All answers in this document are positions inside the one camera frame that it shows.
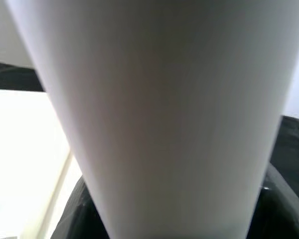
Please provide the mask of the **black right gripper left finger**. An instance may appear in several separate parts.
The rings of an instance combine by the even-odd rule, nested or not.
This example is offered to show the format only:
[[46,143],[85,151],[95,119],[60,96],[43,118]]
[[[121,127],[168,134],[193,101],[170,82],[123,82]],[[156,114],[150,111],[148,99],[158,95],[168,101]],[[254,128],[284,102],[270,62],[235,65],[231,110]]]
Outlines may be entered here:
[[57,238],[109,238],[82,177],[77,181],[57,224]]

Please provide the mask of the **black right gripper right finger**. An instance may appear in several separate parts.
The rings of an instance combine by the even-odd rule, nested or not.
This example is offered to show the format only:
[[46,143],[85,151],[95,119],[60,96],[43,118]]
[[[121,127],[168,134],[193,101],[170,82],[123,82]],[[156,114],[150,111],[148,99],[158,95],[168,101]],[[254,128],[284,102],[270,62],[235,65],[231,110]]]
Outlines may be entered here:
[[272,165],[260,190],[249,239],[299,239],[299,197]]

